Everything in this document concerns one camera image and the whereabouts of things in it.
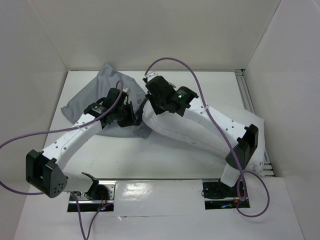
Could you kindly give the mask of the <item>grey pillowcase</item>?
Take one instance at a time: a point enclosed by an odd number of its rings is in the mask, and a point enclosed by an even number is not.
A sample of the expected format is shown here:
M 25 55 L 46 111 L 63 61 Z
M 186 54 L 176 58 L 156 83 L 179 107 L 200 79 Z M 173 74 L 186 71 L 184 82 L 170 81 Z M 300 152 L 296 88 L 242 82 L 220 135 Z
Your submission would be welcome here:
M 64 117 L 75 124 L 83 113 L 93 113 L 99 117 L 116 101 L 122 81 L 127 93 L 122 93 L 116 106 L 100 121 L 100 136 L 115 138 L 147 138 L 152 130 L 142 121 L 144 105 L 147 102 L 145 91 L 132 77 L 120 73 L 105 63 L 96 77 L 80 90 L 61 108 Z

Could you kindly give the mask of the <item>white pillow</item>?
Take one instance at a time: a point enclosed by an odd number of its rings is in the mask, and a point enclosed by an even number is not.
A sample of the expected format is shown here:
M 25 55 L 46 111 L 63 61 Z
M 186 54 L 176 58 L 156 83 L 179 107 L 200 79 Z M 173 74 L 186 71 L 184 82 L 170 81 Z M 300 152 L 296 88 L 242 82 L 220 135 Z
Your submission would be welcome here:
M 253 124 L 258 128 L 257 149 L 246 168 L 252 172 L 260 173 L 264 166 L 266 149 L 264 120 L 243 108 L 234 107 L 223 102 L 216 102 L 213 107 L 240 124 L 247 127 Z M 222 158 L 225 158 L 230 152 L 227 143 L 220 134 L 212 133 L 200 124 L 176 113 L 164 112 L 156 115 L 149 101 L 143 107 L 142 120 L 160 135 L 187 143 Z

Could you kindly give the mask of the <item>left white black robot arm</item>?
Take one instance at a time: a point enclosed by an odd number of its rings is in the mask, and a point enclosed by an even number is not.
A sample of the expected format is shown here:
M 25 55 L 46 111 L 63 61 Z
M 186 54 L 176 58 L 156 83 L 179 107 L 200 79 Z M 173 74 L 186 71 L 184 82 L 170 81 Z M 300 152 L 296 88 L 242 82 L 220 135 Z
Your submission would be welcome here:
M 137 123 L 128 89 L 111 88 L 106 97 L 90 104 L 73 125 L 58 140 L 41 151 L 26 155 L 26 181 L 55 198 L 62 192 L 81 192 L 88 200 L 97 197 L 99 180 L 86 173 L 64 173 L 68 161 L 94 135 L 116 122 L 119 127 Z

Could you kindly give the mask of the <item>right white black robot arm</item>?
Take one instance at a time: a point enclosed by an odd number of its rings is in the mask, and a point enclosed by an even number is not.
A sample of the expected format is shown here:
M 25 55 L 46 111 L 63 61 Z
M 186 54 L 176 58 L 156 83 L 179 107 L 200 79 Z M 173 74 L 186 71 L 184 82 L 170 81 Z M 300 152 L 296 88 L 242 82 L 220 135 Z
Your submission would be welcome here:
M 176 89 L 161 75 L 145 76 L 143 81 L 147 103 L 142 119 L 152 130 L 204 150 L 214 147 L 218 139 L 226 143 L 226 166 L 218 190 L 223 196 L 230 196 L 236 189 L 240 171 L 245 170 L 258 147 L 258 127 L 236 122 L 203 104 L 190 88 Z

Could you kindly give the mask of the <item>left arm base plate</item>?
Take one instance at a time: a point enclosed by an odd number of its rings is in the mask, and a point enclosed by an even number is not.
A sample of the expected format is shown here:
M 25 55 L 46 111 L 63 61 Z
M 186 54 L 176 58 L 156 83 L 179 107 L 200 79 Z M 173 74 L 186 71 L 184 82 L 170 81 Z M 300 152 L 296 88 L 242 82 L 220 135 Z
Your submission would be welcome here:
M 115 180 L 100 179 L 98 184 L 88 192 L 74 191 L 69 195 L 67 212 L 76 213 L 78 211 L 76 200 L 79 203 L 80 212 L 93 213 L 113 212 L 116 191 Z

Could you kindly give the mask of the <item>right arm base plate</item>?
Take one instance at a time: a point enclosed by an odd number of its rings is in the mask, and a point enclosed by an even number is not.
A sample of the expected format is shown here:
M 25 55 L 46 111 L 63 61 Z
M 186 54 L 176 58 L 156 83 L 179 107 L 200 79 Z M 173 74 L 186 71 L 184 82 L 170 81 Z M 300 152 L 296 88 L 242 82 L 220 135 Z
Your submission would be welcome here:
M 240 201 L 237 186 L 229 187 L 219 179 L 202 181 L 201 195 L 204 198 L 205 210 L 224 210 L 250 208 L 248 199 Z

